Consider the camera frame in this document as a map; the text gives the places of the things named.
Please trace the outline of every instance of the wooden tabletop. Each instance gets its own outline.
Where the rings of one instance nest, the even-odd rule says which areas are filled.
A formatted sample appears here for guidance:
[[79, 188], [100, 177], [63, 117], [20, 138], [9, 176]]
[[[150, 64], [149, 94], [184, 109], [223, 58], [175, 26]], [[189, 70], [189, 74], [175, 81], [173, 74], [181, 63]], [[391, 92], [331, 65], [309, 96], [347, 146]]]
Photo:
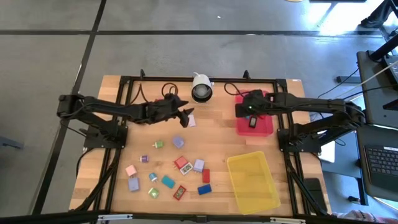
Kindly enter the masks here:
[[[98, 98], [115, 101], [119, 80], [120, 76], [104, 76]], [[149, 101], [162, 98], [160, 89], [165, 82], [134, 82], [132, 97], [136, 95], [140, 83], [145, 97]], [[280, 207], [259, 212], [256, 215], [291, 216], [292, 209], [285, 164], [282, 153], [279, 151], [275, 134], [276, 129], [279, 127], [277, 116], [272, 117], [274, 133], [270, 136], [239, 136], [236, 134], [235, 128], [234, 97], [225, 93], [224, 83], [215, 83], [213, 96], [205, 104], [198, 104], [192, 100], [191, 83], [175, 82], [175, 84], [178, 86], [178, 96], [182, 100], [189, 101], [189, 104], [184, 106], [184, 108], [195, 108], [193, 114], [197, 126], [182, 128], [178, 119], [145, 126], [128, 123], [128, 139], [126, 147], [121, 153], [111, 211], [239, 215], [240, 212], [235, 201], [226, 160], [231, 156], [262, 151], [266, 156], [272, 178], [279, 193]], [[301, 80], [287, 80], [287, 84], [290, 93], [298, 97], [304, 97]], [[236, 86], [245, 90], [260, 88], [273, 92], [270, 84], [237, 83]], [[142, 102], [142, 97], [138, 96], [135, 103]], [[104, 115], [102, 117], [110, 119], [110, 116]], [[295, 123], [305, 124], [310, 121], [307, 112], [294, 112], [293, 118]], [[185, 145], [181, 149], [177, 149], [172, 144], [172, 138], [176, 135], [183, 137], [185, 140]], [[157, 140], [163, 140], [165, 146], [161, 149], [152, 147]], [[82, 159], [70, 203], [71, 209], [79, 206], [96, 185], [100, 175], [103, 155], [104, 149], [95, 149]], [[142, 155], [149, 156], [149, 163], [141, 163], [139, 161]], [[184, 156], [192, 164], [196, 159], [205, 161], [205, 168], [210, 169], [212, 193], [198, 195], [197, 188], [204, 185], [201, 181], [201, 174], [191, 171], [186, 176], [183, 176], [178, 169], [174, 169], [173, 161], [180, 156]], [[300, 156], [304, 177], [320, 179], [328, 211], [331, 212], [319, 160], [309, 153], [301, 153]], [[137, 192], [130, 192], [128, 188], [128, 176], [125, 168], [131, 164], [137, 169], [136, 177], [140, 178], [141, 189]], [[176, 182], [176, 186], [173, 189], [169, 189], [160, 181], [157, 183], [151, 182], [148, 177], [151, 172], [155, 172], [159, 180], [164, 175], [169, 176]], [[179, 185], [187, 189], [181, 201], [173, 198], [173, 194]], [[151, 187], [155, 187], [160, 191], [157, 199], [153, 199], [148, 194]], [[107, 188], [108, 186], [106, 185], [101, 200], [101, 208], [104, 208]], [[297, 186], [295, 192], [298, 209], [303, 212], [300, 191]]]

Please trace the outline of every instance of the gray floor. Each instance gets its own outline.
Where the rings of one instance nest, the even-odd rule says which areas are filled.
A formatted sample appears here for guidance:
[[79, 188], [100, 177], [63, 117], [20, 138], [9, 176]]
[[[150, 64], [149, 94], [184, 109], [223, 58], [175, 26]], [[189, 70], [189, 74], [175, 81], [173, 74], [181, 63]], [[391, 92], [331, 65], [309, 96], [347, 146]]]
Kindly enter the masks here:
[[[318, 30], [339, 34], [356, 30], [378, 2], [118, 0], [108, 1], [99, 28]], [[0, 29], [91, 29], [99, 4], [95, 0], [1, 1]], [[20, 151], [0, 149], [1, 217], [28, 212], [58, 127], [57, 97], [70, 92], [87, 40], [83, 35], [0, 35], [0, 136], [25, 144]], [[190, 76], [200, 72], [214, 77], [241, 77], [247, 69], [254, 78], [302, 79], [306, 95], [316, 97], [336, 85], [336, 76], [356, 69], [357, 51], [374, 50], [383, 43], [383, 38], [366, 36], [97, 36], [81, 93], [95, 96], [103, 75], [138, 75], [141, 68], [148, 75]], [[79, 128], [80, 124], [73, 122], [71, 126]], [[67, 133], [45, 213], [68, 209], [82, 142], [75, 133]], [[355, 181], [328, 174], [325, 178], [334, 211], [362, 209], [345, 201], [354, 193]], [[384, 206], [363, 209], [394, 216]]]

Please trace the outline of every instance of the black metal frame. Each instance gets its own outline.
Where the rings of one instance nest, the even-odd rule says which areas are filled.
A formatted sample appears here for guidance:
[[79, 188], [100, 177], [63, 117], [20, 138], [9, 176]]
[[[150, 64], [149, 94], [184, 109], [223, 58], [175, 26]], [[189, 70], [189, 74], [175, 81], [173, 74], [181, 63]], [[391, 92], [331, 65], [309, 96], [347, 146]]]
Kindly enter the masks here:
[[[365, 35], [366, 37], [375, 37], [380, 38], [382, 37], [382, 33], [379, 31], [359, 31], [354, 30], [350, 32], [345, 32], [338, 35], [325, 35], [319, 31], [299, 31], [299, 30], [98, 30], [99, 24], [101, 22], [101, 18], [104, 12], [104, 8], [106, 5], [107, 0], [101, 0], [99, 9], [91, 30], [0, 30], [0, 35], [88, 35], [88, 41], [86, 45], [86, 49], [83, 54], [83, 58], [81, 60], [80, 69], [76, 76], [75, 83], [73, 84], [72, 94], [77, 94], [81, 82], [83, 80], [83, 76], [86, 70], [86, 66], [91, 54], [91, 50], [93, 48], [93, 44], [95, 41], [95, 37], [97, 35], [283, 35], [283, 36], [304, 36], [304, 37], [347, 37], [347, 36], [357, 36], [357, 35]], [[123, 87], [125, 84], [129, 84], [126, 102], [131, 97], [132, 86], [134, 81], [136, 80], [145, 80], [145, 81], [171, 81], [171, 82], [190, 82], [192, 78], [179, 78], [179, 77], [147, 77], [145, 76], [144, 72], [141, 70], [140, 77], [122, 77], [117, 101], [121, 101], [121, 95], [123, 92]], [[271, 80], [271, 79], [250, 79], [250, 76], [247, 72], [245, 72], [243, 78], [212, 78], [213, 82], [249, 82], [249, 83], [270, 83], [273, 85], [274, 91], [278, 91], [278, 88], [281, 88], [282, 91], [287, 91], [286, 80]], [[288, 123], [291, 125], [293, 123], [293, 118], [291, 113], [287, 115]], [[280, 128], [284, 127], [284, 120], [282, 115], [278, 115], [278, 122]], [[21, 220], [29, 220], [33, 218], [33, 220], [42, 212], [42, 208], [45, 203], [45, 198], [47, 196], [47, 192], [50, 187], [50, 183], [53, 177], [54, 170], [57, 165], [57, 161], [60, 155], [60, 151], [62, 148], [63, 141], [66, 135], [66, 127], [59, 126], [57, 135], [54, 139], [52, 144], [52, 148], [50, 151], [50, 156], [48, 159], [48, 163], [45, 167], [45, 175], [42, 178], [38, 186], [37, 197], [34, 198], [34, 204], [32, 208], [32, 216], [22, 216], [22, 217], [11, 217], [8, 220], [14, 221], [21, 221]], [[106, 172], [106, 168], [109, 165], [109, 158], [112, 149], [105, 149], [103, 164], [100, 172], [100, 178], [104, 176]], [[303, 171], [300, 161], [299, 153], [295, 152], [290, 155], [288, 152], [283, 152], [285, 159], [289, 159], [293, 156], [295, 159], [296, 170], [298, 176], [303, 179]], [[304, 218], [311, 223], [310, 220], [314, 220], [314, 223], [321, 223], [323, 221], [329, 222], [334, 221], [338, 222], [339, 219], [336, 218], [323, 218], [314, 216], [308, 216], [309, 207], [306, 199], [303, 197], [303, 209], [304, 213], [307, 215], [299, 215], [298, 207], [297, 207], [297, 199], [295, 197], [295, 187], [294, 187], [294, 180], [291, 175], [287, 172], [287, 180], [289, 185], [289, 194], [290, 194], [290, 201], [292, 204], [292, 211], [293, 211], [293, 218]], [[45, 215], [46, 217], [53, 218], [53, 217], [70, 217], [70, 220], [73, 220], [74, 215], [83, 215], [87, 217], [95, 217], [96, 215], [103, 215], [108, 214], [111, 208], [111, 201], [113, 197], [113, 189], [114, 184], [116, 182], [116, 172], [112, 174], [110, 177], [110, 185], [108, 189], [108, 195], [106, 199], [106, 206], [105, 210], [98, 210], [101, 200], [101, 192], [95, 198], [94, 201], [94, 212], [70, 212], [70, 213], [56, 213], [56, 214], [48, 214]], [[146, 218], [146, 219], [163, 219], [163, 220], [170, 220], [175, 219], [175, 216], [169, 214], [147, 214], [147, 213], [137, 213], [134, 214], [135, 218]], [[224, 215], [212, 215], [212, 216], [200, 216], [200, 215], [179, 215], [179, 220], [192, 220], [192, 221], [199, 221], [199, 222], [206, 222], [206, 221], [247, 221], [247, 222], [268, 222], [272, 218], [271, 217], [257, 217], [257, 216], [224, 216]]]

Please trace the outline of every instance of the yellow plastic bin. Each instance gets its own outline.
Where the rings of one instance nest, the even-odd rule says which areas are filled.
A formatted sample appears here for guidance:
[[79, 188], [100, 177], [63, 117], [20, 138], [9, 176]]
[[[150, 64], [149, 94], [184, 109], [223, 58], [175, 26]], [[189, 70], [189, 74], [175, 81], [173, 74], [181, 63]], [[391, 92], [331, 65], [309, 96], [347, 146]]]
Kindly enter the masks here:
[[263, 152], [252, 152], [227, 160], [236, 203], [243, 215], [277, 208], [278, 192]]

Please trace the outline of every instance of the person's foot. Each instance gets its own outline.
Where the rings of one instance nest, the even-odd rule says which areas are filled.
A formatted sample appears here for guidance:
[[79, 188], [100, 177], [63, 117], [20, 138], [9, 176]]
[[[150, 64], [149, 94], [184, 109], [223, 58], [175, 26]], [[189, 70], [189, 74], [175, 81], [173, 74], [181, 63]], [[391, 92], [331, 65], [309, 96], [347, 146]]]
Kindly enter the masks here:
[[383, 23], [379, 21], [370, 21], [368, 18], [366, 18], [361, 21], [360, 26], [363, 28], [381, 28]]

